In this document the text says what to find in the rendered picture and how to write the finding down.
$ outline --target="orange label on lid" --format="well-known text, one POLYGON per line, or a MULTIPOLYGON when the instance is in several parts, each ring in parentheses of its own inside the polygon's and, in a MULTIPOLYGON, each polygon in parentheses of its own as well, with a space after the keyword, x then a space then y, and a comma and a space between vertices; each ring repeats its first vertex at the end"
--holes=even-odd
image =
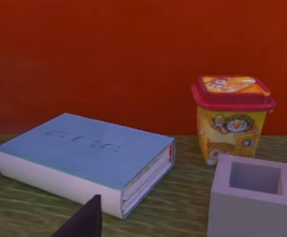
POLYGON ((261 93, 266 96, 270 94, 251 77, 203 77, 203 82, 207 90, 214 93, 261 93))

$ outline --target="dark triangular object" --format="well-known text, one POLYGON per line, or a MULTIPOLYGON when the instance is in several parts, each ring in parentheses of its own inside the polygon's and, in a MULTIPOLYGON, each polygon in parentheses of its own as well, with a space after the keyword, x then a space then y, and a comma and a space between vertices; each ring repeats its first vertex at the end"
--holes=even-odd
POLYGON ((101 231, 101 196, 95 195, 51 237, 100 237, 101 231))

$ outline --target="yellow container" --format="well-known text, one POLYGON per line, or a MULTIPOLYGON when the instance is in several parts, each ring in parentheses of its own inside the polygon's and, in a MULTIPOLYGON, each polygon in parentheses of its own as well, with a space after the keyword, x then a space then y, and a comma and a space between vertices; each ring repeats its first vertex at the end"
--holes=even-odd
POLYGON ((254 157, 266 113, 275 107, 269 89, 244 76, 204 76, 192 86, 199 144, 207 165, 220 153, 254 157))

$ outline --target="gray block with square hole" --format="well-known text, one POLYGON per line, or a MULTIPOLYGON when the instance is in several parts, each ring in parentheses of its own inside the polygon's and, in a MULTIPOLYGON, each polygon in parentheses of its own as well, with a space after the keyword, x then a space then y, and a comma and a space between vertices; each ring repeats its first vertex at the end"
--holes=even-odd
POLYGON ((207 237, 287 237, 287 163, 220 155, 207 237))

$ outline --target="orange backdrop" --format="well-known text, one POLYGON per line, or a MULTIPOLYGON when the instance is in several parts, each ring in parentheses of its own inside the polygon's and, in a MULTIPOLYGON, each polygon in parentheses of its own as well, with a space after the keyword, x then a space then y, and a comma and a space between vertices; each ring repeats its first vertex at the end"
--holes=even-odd
POLYGON ((200 74, 262 79, 287 134, 287 0, 0 0, 0 133, 71 112, 194 134, 200 74))

